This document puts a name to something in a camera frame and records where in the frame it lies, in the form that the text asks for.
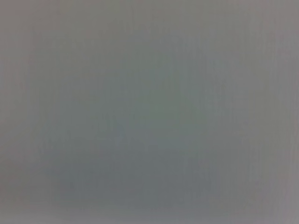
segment gray surface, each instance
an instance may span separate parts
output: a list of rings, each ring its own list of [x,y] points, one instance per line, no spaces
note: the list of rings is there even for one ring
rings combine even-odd
[[[0,8],[0,222],[295,220],[296,1]]]

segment plain gray backdrop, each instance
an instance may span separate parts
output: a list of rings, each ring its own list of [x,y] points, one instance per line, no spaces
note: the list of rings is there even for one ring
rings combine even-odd
[[[295,0],[3,0],[0,222],[296,223]]]

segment gray wall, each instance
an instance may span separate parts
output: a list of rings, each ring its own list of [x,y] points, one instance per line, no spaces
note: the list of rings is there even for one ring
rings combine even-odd
[[[298,8],[2,1],[1,217],[288,223]]]

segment blurry background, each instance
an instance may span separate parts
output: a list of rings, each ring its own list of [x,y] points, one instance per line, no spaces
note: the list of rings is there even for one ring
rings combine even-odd
[[[296,223],[298,10],[1,1],[0,222]]]

